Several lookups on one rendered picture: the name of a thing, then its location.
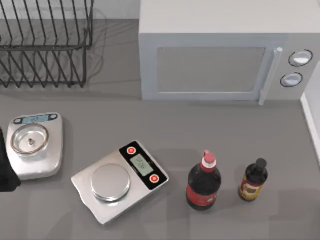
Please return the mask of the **pale microwave oven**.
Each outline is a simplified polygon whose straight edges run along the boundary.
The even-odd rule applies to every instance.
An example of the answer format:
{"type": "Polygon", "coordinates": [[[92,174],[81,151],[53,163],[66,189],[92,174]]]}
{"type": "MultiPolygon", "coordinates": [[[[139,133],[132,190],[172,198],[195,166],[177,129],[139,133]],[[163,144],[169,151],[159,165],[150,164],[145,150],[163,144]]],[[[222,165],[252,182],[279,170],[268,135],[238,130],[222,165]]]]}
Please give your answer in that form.
{"type": "Polygon", "coordinates": [[[141,0],[138,45],[144,100],[259,101],[277,47],[266,100],[299,100],[320,67],[320,0],[141,0]],[[311,61],[291,66],[302,50],[311,61]]]}

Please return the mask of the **dark bottle with black cap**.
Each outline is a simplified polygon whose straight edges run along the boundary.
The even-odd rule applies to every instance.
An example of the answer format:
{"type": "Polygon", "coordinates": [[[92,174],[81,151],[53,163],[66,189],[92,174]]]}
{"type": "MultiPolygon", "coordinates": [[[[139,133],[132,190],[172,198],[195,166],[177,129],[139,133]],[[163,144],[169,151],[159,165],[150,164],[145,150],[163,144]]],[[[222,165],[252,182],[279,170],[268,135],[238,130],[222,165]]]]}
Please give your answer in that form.
{"type": "Polygon", "coordinates": [[[258,158],[248,165],[238,187],[238,194],[244,201],[254,201],[260,194],[261,189],[268,179],[267,161],[258,158]]]}

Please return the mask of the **silver scale with bowl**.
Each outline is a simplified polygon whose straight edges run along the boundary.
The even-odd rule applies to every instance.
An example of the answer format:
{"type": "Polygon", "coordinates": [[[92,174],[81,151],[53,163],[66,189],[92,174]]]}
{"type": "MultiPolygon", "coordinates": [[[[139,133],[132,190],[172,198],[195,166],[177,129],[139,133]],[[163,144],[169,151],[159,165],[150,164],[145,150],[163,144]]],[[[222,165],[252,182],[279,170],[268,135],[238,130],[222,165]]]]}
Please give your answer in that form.
{"type": "Polygon", "coordinates": [[[5,143],[20,180],[51,177],[62,164],[63,118],[58,112],[16,116],[8,124],[5,143]]]}

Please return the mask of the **silver scale with black panel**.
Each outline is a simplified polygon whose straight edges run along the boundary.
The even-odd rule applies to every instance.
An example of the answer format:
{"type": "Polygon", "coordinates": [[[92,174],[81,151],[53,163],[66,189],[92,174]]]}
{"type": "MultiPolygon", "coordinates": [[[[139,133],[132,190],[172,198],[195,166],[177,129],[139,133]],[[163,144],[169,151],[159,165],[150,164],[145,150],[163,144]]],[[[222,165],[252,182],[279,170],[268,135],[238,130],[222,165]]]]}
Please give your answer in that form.
{"type": "Polygon", "coordinates": [[[76,173],[71,182],[97,222],[105,225],[169,179],[147,149],[133,140],[76,173]]]}

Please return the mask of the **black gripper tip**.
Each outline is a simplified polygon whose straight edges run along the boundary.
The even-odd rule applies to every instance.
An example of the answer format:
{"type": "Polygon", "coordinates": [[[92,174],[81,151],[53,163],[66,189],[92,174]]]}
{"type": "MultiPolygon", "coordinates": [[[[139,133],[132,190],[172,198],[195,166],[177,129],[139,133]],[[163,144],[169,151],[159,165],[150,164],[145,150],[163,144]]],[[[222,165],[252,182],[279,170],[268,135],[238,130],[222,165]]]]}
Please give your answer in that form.
{"type": "Polygon", "coordinates": [[[13,192],[20,185],[21,180],[10,164],[4,134],[0,127],[0,193],[13,192]]]}

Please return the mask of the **dark bottle with red cap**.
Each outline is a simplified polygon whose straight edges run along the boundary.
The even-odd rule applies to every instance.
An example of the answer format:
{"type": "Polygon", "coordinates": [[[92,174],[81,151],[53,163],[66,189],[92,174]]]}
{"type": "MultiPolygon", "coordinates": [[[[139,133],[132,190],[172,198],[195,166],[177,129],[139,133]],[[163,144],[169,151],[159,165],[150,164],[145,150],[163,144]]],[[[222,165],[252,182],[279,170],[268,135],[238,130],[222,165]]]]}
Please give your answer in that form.
{"type": "Polygon", "coordinates": [[[188,204],[197,211],[210,209],[216,201],[221,182],[216,156],[205,150],[200,162],[188,173],[185,190],[188,204]]]}

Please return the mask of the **small microwave knob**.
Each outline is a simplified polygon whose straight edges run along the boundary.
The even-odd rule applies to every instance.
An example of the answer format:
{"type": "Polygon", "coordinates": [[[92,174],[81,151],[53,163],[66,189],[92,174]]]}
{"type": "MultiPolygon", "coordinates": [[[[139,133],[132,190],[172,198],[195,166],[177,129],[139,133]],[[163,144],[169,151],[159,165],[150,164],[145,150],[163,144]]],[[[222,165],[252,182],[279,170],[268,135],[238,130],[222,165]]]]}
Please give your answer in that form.
{"type": "Polygon", "coordinates": [[[280,79],[280,85],[284,88],[292,88],[299,85],[303,80],[303,76],[298,72],[285,74],[280,79]]]}

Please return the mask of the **large microwave knob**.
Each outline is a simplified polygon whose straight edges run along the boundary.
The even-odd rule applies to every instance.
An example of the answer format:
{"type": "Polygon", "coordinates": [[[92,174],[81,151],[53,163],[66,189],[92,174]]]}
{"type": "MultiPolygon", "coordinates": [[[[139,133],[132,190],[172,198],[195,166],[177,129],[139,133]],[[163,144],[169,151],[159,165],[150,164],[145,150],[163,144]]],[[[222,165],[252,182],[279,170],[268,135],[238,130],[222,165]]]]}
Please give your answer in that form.
{"type": "Polygon", "coordinates": [[[293,52],[288,58],[288,63],[293,67],[302,67],[308,64],[312,58],[313,53],[308,49],[304,49],[293,52]]]}

